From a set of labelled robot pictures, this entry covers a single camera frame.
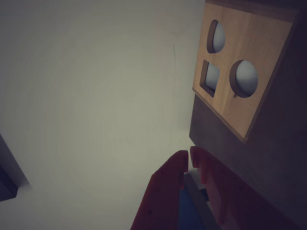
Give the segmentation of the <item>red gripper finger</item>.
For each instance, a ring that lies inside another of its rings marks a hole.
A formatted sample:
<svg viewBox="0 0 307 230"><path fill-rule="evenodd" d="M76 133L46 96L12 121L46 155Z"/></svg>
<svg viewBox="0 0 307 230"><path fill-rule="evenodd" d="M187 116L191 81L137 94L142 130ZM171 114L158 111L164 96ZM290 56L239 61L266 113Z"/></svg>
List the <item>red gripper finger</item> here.
<svg viewBox="0 0 307 230"><path fill-rule="evenodd" d="M176 230L179 192L184 187L189 153L174 153L150 178L131 226L132 230Z"/></svg>
<svg viewBox="0 0 307 230"><path fill-rule="evenodd" d="M207 150L190 147L213 216L223 230L298 230L300 227Z"/></svg>

